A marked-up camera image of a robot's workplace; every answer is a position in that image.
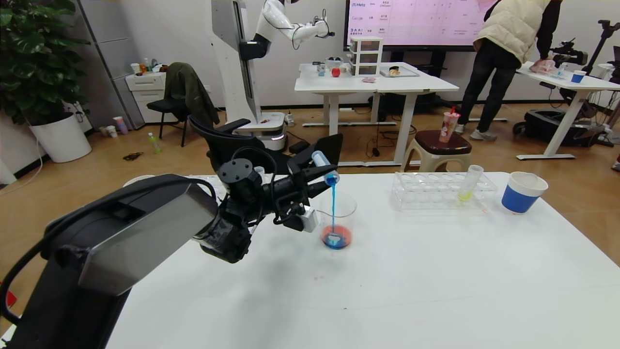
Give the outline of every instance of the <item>monitor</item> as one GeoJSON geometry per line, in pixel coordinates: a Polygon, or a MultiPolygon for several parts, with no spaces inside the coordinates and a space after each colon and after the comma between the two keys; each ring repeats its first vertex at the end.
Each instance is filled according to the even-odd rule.
{"type": "Polygon", "coordinates": [[[385,50],[473,51],[497,0],[347,0],[344,47],[354,35],[383,38],[385,50]]]}

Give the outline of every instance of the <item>green jacket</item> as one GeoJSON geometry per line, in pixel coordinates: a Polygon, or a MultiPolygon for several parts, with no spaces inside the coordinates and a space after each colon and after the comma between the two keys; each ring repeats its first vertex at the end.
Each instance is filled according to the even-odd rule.
{"type": "Polygon", "coordinates": [[[184,99],[192,115],[205,125],[219,123],[218,112],[191,65],[175,62],[168,66],[164,99],[169,98],[184,99]]]}

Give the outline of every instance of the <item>white robot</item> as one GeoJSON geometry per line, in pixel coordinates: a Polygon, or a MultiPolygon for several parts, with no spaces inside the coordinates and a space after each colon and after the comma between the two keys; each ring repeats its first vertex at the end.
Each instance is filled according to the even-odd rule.
{"type": "Polygon", "coordinates": [[[249,119],[250,124],[236,130],[237,134],[253,134],[268,149],[281,150],[286,144],[285,115],[261,112],[253,59],[269,52],[271,42],[280,32],[297,49],[312,37],[334,36],[329,31],[325,11],[306,24],[291,23],[285,15],[285,1],[266,0],[253,39],[248,39],[247,11],[244,0],[210,0],[206,7],[206,33],[215,48],[224,83],[227,121],[249,119]]]}

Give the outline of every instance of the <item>brown stool seat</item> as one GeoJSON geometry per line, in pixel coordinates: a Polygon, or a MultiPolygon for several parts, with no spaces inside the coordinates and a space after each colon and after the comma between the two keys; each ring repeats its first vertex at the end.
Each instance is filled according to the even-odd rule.
{"type": "Polygon", "coordinates": [[[471,153],[471,144],[463,137],[452,134],[448,143],[439,141],[440,130],[419,131],[415,141],[427,152],[434,155],[461,155],[471,153]]]}

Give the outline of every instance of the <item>black chair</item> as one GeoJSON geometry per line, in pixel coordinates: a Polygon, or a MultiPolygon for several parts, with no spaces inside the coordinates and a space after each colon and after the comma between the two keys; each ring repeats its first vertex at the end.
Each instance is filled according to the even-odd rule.
{"type": "Polygon", "coordinates": [[[180,122],[183,122],[183,127],[176,125],[170,125],[179,130],[183,130],[183,136],[181,138],[181,148],[185,146],[185,132],[187,130],[187,117],[192,115],[190,109],[185,105],[183,99],[161,99],[160,101],[150,102],[146,107],[152,111],[161,113],[161,123],[159,124],[159,139],[161,139],[162,131],[164,130],[164,116],[166,113],[172,113],[180,122]]]}
{"type": "MultiPolygon", "coordinates": [[[[209,145],[209,151],[206,155],[211,160],[211,165],[215,171],[217,171],[222,164],[230,161],[237,149],[241,147],[255,147],[264,150],[275,160],[276,166],[278,167],[276,175],[288,175],[287,162],[291,158],[290,156],[266,149],[265,145],[256,137],[233,135],[234,130],[249,124],[250,120],[239,119],[215,129],[205,126],[193,115],[189,116],[189,122],[194,131],[203,137],[209,145]]],[[[341,147],[341,134],[322,138],[315,145],[316,149],[320,149],[325,153],[325,156],[331,163],[338,163],[341,147]]],[[[308,147],[300,148],[299,152],[306,151],[307,149],[308,147]]],[[[250,160],[254,166],[262,166],[267,170],[273,168],[272,162],[260,153],[244,152],[243,158],[250,160]]]]}

